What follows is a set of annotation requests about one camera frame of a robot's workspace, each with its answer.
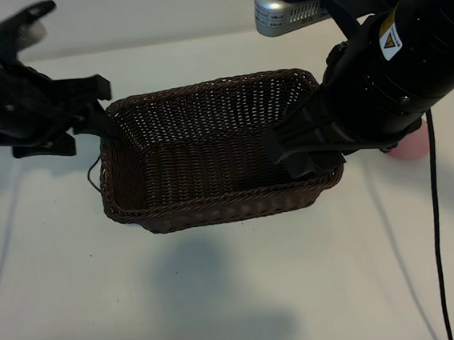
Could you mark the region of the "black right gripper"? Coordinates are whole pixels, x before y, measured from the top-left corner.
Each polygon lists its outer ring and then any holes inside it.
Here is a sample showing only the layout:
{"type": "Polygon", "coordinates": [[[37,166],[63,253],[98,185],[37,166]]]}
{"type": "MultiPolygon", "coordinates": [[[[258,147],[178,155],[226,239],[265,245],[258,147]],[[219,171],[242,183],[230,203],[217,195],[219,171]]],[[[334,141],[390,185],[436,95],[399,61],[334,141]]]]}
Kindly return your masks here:
{"type": "Polygon", "coordinates": [[[293,178],[335,169],[344,164],[342,153],[356,151],[360,144],[338,120],[322,87],[287,108],[282,122],[268,130],[263,140],[270,159],[283,162],[293,178]]]}

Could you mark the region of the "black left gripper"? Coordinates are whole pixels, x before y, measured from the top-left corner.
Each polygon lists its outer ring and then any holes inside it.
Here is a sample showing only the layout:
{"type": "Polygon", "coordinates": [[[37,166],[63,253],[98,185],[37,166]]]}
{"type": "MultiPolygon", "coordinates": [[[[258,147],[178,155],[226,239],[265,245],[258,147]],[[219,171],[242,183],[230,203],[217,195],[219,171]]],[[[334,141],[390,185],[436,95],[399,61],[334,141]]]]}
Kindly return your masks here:
{"type": "Polygon", "coordinates": [[[49,80],[43,88],[22,85],[0,88],[0,146],[12,146],[18,158],[75,156],[69,134],[117,139],[119,125],[99,103],[111,98],[110,83],[102,76],[49,80]]]}

